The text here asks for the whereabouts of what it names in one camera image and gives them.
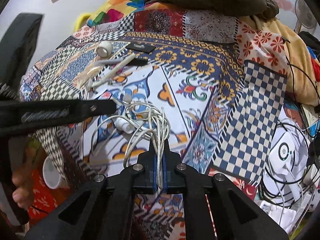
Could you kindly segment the person's left hand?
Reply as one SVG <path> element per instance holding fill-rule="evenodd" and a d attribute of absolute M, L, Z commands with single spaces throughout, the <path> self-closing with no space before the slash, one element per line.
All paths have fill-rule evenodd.
<path fill-rule="evenodd" d="M 34 201 L 33 179 L 31 170 L 21 167 L 12 174 L 12 182 L 16 190 L 12 193 L 14 202 L 22 209 L 27 210 Z"/>

